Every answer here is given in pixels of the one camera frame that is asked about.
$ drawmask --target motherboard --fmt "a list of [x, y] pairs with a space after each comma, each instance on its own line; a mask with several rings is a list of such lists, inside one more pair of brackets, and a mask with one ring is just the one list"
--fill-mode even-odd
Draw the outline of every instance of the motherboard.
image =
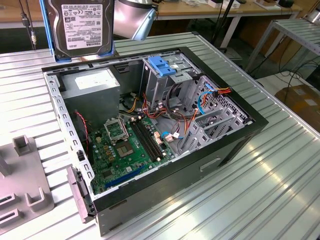
[[148, 117], [127, 122], [115, 119], [109, 124], [107, 122], [104, 128], [90, 133], [94, 194], [100, 194], [175, 158], [168, 143], [158, 136]]

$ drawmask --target yellow wire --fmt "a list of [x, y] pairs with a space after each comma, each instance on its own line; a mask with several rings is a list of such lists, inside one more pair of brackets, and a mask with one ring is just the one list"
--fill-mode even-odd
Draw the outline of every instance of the yellow wire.
[[215, 90], [228, 90], [229, 87], [226, 87], [226, 88], [215, 88]]
[[134, 102], [133, 102], [133, 106], [132, 106], [132, 108], [130, 110], [126, 111], [127, 113], [132, 113], [135, 110], [136, 102], [137, 102], [137, 98], [135, 97], [134, 98]]

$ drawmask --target cardboard box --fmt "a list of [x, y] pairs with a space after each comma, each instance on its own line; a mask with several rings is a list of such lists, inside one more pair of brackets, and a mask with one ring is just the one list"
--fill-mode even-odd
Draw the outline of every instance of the cardboard box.
[[[228, 4], [229, 4], [229, 0], [224, 0], [224, 1], [223, 1], [223, 4], [222, 4], [222, 8], [223, 8], [223, 9], [227, 9]], [[240, 8], [240, 3], [237, 2], [237, 1], [234, 1], [234, 2], [232, 3], [231, 9], [238, 9], [238, 8]]]
[[277, 5], [277, 2], [274, 0], [255, 0], [255, 2], [266, 7], [272, 7]]
[[[285, 87], [278, 91], [275, 97], [284, 102], [286, 92], [287, 88]], [[320, 96], [309, 86], [289, 87], [285, 105], [320, 132]]]
[[214, 1], [208, 0], [208, 5], [213, 7], [213, 8], [221, 8], [222, 3], [216, 3]]

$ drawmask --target power cable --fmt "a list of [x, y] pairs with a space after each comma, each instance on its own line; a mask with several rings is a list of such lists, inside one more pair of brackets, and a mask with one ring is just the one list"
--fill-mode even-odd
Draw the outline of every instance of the power cable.
[[234, 3], [234, 0], [230, 0], [229, 1], [229, 4], [228, 4], [228, 6], [226, 7], [226, 9], [224, 11], [222, 20], [220, 21], [221, 23], [218, 25], [218, 28], [216, 29], [216, 31], [215, 31], [215, 33], [214, 33], [214, 35], [212, 37], [212, 41], [211, 41], [212, 45], [215, 45], [215, 42], [216, 42], [216, 40], [217, 40], [217, 38], [219, 36], [221, 28], [225, 24], [225, 21], [227, 21], [227, 16], [228, 16], [228, 14], [230, 12], [230, 9], [231, 9], [233, 3]]
[[219, 15], [218, 15], [218, 19], [216, 20], [216, 24], [214, 26], [214, 30], [213, 30], [213, 35], [216, 33], [217, 31], [217, 26], [218, 26], [218, 23], [219, 23], [219, 19], [220, 19], [220, 15], [221, 15], [221, 11], [222, 11], [222, 5], [224, 4], [224, 1], [222, 0], [221, 2], [221, 6], [220, 6], [220, 11], [219, 11]]
[[32, 44], [34, 46], [34, 50], [36, 50], [37, 37], [36, 37], [36, 33], [34, 31], [34, 24], [32, 22], [28, 0], [25, 0], [25, 5], [26, 5], [26, 11], [28, 13], [28, 17], [29, 17], [29, 20], [30, 20], [30, 26], [31, 26], [31, 41], [32, 41]]
[[265, 57], [265, 59], [258, 65], [256, 66], [251, 72], [249, 72], [249, 75], [251, 75], [254, 71], [256, 70], [259, 70], [259, 68], [269, 59], [269, 57], [274, 54], [274, 52], [278, 49], [278, 47], [280, 46], [280, 44], [283, 42], [283, 40], [285, 39], [286, 37], [282, 38], [280, 40], [280, 42], [277, 44], [277, 46], [274, 48], [274, 50], [268, 55]]
[[300, 49], [302, 48], [302, 46], [299, 47], [299, 49], [295, 52], [295, 54], [292, 55], [292, 57], [290, 57], [290, 59], [281, 67], [281, 59], [283, 57], [283, 55], [285, 54], [285, 51], [287, 50], [284, 50], [281, 58], [280, 58], [280, 62], [279, 62], [279, 71], [281, 71], [282, 69], [284, 69], [284, 67], [297, 55], [297, 53], [300, 51]]
[[29, 30], [30, 21], [29, 21], [28, 16], [26, 15], [26, 13], [24, 11], [24, 8], [22, 6], [21, 0], [18, 0], [18, 2], [19, 2], [20, 10], [21, 10], [21, 14], [20, 15], [21, 15], [22, 24], [23, 24], [23, 26], [25, 26], [25, 28], [27, 30], [32, 49], [35, 50], [35, 46], [33, 44], [32, 36], [31, 36], [30, 30]]
[[292, 81], [292, 79], [294, 78], [294, 76], [298, 73], [299, 69], [301, 69], [304, 65], [306, 65], [306, 64], [308, 64], [308, 63], [310, 63], [310, 62], [314, 62], [315, 59], [318, 58], [318, 57], [320, 57], [320, 56], [316, 56], [316, 57], [314, 57], [313, 59], [304, 62], [302, 65], [300, 65], [300, 66], [294, 71], [294, 74], [291, 76], [290, 81], [288, 82], [288, 86], [287, 86], [287, 88], [286, 88], [286, 92], [285, 92], [285, 96], [284, 96], [284, 100], [283, 100], [283, 103], [284, 103], [284, 104], [285, 104], [286, 101], [287, 101], [288, 92], [289, 92], [289, 86], [291, 85], [291, 81]]

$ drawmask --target slotted metal surface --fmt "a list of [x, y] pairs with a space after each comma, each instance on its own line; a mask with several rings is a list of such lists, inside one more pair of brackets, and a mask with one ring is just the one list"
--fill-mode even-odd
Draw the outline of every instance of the slotted metal surface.
[[275, 20], [274, 28], [300, 43], [315, 54], [320, 54], [320, 26], [305, 19]]
[[[228, 165], [103, 239], [314, 240], [319, 236], [318, 133], [200, 36], [182, 33], [115, 45], [120, 55], [189, 47], [269, 124]], [[35, 138], [55, 202], [52, 211], [1, 235], [1, 240], [100, 239], [94, 221], [81, 223], [67, 183], [66, 167], [71, 162], [40, 69], [51, 64], [49, 50], [0, 55], [0, 144], [22, 134]]]

